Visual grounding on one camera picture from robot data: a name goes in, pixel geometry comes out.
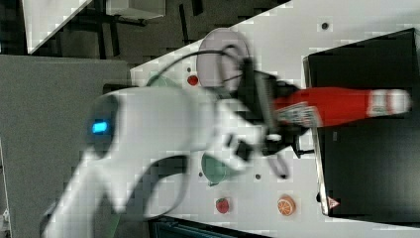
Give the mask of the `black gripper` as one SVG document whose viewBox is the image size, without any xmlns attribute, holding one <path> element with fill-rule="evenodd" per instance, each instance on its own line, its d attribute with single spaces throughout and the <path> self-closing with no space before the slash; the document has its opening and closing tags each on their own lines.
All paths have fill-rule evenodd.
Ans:
<svg viewBox="0 0 420 238">
<path fill-rule="evenodd" d="M 280 123 L 274 108 L 275 99 L 283 99 L 297 92 L 299 88 L 278 81 L 272 74 L 256 70 L 251 58 L 242 59 L 239 69 L 242 72 L 241 79 L 231 95 L 247 107 L 248 112 L 241 113 L 244 119 L 265 125 L 266 131 L 260 141 L 262 154 L 273 155 L 287 147 L 291 147 L 298 158 L 313 153 L 313 150 L 301 150 L 298 142 L 308 128 L 297 123 Z"/>
</svg>

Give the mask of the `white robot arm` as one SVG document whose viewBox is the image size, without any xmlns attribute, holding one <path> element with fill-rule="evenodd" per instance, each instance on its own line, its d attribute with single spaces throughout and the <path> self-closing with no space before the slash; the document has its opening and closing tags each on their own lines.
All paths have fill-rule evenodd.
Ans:
<svg viewBox="0 0 420 238">
<path fill-rule="evenodd" d="M 85 146 L 60 199 L 45 213 L 42 238 L 94 238 L 104 198 L 123 220 L 142 221 L 174 210 L 189 187 L 191 156 L 201 152 L 242 174 L 254 152 L 274 154 L 302 134 L 275 123 L 274 101 L 297 86 L 241 65 L 237 88 L 153 83 L 98 97 L 86 120 Z"/>
</svg>

